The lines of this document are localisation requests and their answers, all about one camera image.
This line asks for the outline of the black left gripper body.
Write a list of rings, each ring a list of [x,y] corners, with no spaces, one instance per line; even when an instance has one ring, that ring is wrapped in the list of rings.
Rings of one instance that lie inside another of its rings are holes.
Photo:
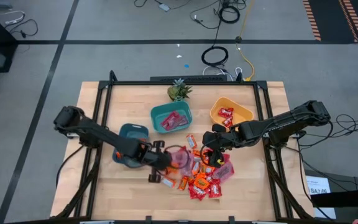
[[[132,145],[132,158],[142,165],[164,170],[171,165],[171,157],[161,151],[153,151],[153,145],[146,142],[135,142]]]

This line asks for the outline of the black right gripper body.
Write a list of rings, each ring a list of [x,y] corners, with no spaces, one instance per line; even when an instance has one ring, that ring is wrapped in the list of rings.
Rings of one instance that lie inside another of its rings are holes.
[[[229,128],[213,124],[212,131],[203,134],[203,144],[213,150],[231,150],[242,147],[243,131],[239,126]]]

